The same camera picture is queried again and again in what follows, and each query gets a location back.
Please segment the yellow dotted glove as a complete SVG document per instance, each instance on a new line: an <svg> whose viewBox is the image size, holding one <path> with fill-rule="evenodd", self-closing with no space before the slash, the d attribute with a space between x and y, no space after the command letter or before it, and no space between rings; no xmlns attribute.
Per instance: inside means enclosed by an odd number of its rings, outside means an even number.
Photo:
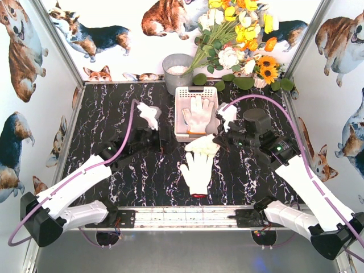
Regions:
<svg viewBox="0 0 364 273"><path fill-rule="evenodd" d="M206 134L206 127L212 118L214 102L210 102L207 98L203 99L200 95L192 97L190 100L189 118L188 118L188 134L202 135Z"/></svg>

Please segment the plain white cotton glove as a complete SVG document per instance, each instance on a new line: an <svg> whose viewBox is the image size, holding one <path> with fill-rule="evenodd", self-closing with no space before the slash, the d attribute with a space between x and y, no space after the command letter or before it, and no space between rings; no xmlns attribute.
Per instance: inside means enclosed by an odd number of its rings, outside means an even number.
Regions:
<svg viewBox="0 0 364 273"><path fill-rule="evenodd" d="M202 153L186 153L186 164L180 166L181 173L192 197L208 195L208 185L212 177L213 157Z"/></svg>

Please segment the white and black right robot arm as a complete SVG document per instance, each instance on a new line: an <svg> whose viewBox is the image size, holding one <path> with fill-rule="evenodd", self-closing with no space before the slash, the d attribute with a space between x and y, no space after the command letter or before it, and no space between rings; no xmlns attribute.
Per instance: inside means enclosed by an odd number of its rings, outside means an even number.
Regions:
<svg viewBox="0 0 364 273"><path fill-rule="evenodd" d="M236 115L227 110L218 110L216 118L220 125L214 143L226 151L232 146L253 149L258 159L283 178L311 211L304 213L267 196L254 204L254 210L263 218L302 235L329 260L335 260L363 233L363 213L345 206L305 167L297 145L273 132L271 118L263 109L245 111L243 128L235 124Z"/></svg>

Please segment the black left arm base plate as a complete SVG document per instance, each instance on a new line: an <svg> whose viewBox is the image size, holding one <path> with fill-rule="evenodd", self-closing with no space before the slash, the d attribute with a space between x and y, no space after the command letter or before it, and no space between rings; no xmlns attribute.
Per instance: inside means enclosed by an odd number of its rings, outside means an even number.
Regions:
<svg viewBox="0 0 364 273"><path fill-rule="evenodd" d="M133 228L136 211L130 209L117 209L109 213L100 223L85 225L86 228Z"/></svg>

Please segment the blue dotted white glove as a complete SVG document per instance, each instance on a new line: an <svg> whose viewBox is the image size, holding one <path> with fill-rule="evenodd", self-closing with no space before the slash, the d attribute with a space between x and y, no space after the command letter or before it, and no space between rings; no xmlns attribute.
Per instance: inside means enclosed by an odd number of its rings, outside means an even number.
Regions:
<svg viewBox="0 0 364 273"><path fill-rule="evenodd" d="M187 108L187 107L183 108L182 114L183 114L183 118L184 118L184 123L186 125L188 125L188 118L189 118L189 114L190 114L189 108Z"/></svg>

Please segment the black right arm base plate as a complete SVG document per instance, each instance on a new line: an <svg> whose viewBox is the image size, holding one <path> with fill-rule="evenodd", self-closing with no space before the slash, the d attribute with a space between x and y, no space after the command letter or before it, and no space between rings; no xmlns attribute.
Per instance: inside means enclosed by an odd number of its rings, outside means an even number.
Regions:
<svg viewBox="0 0 364 273"><path fill-rule="evenodd" d="M271 223L263 212L254 209L237 209L228 219L234 219L239 228L263 228L271 224L273 228L282 228L282 225Z"/></svg>

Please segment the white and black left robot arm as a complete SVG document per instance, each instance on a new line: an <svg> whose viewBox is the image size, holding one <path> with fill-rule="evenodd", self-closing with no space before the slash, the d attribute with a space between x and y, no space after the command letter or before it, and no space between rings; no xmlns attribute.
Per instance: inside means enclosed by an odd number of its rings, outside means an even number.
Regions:
<svg viewBox="0 0 364 273"><path fill-rule="evenodd" d="M38 194L26 193L20 200L20 219L39 247L54 243L68 230L86 225L112 226L120 215L106 198L85 205L71 204L100 181L145 152L170 154L177 146L172 129L137 127L125 136L115 136L72 174Z"/></svg>

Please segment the cream leather glove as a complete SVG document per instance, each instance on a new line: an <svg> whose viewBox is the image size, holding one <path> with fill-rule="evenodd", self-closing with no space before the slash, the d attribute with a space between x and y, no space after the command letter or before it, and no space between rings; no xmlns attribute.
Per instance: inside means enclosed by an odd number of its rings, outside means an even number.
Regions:
<svg viewBox="0 0 364 273"><path fill-rule="evenodd" d="M188 143L185 146L185 151L214 157L220 149L220 145L213 142L214 138L215 136L213 134L199 137L198 139Z"/></svg>

